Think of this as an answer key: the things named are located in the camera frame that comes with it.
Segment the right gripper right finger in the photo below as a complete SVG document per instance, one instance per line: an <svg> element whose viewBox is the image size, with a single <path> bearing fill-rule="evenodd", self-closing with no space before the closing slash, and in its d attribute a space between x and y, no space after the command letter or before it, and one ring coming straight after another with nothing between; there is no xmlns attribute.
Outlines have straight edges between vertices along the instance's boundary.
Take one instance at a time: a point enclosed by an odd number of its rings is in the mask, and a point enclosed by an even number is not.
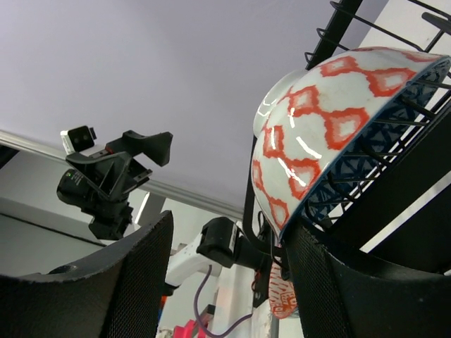
<svg viewBox="0 0 451 338"><path fill-rule="evenodd" d="M284 249L305 337L449 337L450 277L406 268L296 225Z"/></svg>

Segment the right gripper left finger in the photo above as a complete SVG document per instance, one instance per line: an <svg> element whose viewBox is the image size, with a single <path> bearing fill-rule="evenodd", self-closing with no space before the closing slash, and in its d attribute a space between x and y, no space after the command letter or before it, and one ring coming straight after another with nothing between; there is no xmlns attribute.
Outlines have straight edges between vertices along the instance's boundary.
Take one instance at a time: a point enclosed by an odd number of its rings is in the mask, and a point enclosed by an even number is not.
<svg viewBox="0 0 451 338"><path fill-rule="evenodd" d="M48 274L1 276L1 336L154 337L172 240L164 211Z"/></svg>

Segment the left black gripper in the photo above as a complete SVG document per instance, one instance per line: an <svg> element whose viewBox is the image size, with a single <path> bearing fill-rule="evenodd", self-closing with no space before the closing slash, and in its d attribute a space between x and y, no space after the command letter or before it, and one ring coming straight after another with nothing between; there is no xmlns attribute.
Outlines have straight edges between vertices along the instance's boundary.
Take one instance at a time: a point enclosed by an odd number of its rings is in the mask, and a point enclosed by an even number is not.
<svg viewBox="0 0 451 338"><path fill-rule="evenodd" d="M149 180L152 171L135 160L144 154L157 165L170 161L173 134L150 136L132 130L123 133L117 148L86 156L75 152L66 156L66 203L92 216L90 232L97 239L122 239L132 223L130 192Z"/></svg>

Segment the blue zigzag pattern bowl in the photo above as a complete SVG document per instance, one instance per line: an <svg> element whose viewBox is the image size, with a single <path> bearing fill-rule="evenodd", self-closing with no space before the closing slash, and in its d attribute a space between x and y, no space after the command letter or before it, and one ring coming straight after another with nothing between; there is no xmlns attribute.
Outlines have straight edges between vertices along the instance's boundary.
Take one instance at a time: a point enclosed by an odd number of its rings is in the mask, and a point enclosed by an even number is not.
<svg viewBox="0 0 451 338"><path fill-rule="evenodd" d="M268 282L268 300L272 314L279 320L298 314L293 284L281 276L280 266L273 263Z"/></svg>

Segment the red pattern white bowl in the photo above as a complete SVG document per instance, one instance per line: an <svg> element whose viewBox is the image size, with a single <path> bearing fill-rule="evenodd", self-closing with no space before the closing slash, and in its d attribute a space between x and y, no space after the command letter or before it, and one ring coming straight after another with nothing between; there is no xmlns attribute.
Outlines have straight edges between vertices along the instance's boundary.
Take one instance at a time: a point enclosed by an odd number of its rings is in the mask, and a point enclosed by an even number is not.
<svg viewBox="0 0 451 338"><path fill-rule="evenodd" d="M283 77L254 118L255 197L275 236L295 218L321 224L386 168L399 141L431 116L450 57L383 46L342 52Z"/></svg>

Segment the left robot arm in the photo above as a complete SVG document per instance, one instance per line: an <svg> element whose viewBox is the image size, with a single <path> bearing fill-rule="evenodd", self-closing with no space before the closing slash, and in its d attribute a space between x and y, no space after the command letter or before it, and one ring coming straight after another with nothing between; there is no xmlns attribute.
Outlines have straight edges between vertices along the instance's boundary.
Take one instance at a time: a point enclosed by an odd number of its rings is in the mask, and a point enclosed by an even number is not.
<svg viewBox="0 0 451 338"><path fill-rule="evenodd" d="M173 135L162 132L144 136L132 130L95 151L97 138L86 125L60 133L71 166L61 178L56 194L65 204L92 216L91 233L100 240L123 238L132 221L130 192L149 181L152 170L135 160L144 154L163 167L170 161ZM190 275L214 264L223 268L240 265L262 273L271 264L232 220L217 217L169 259L166 288L172 294Z"/></svg>

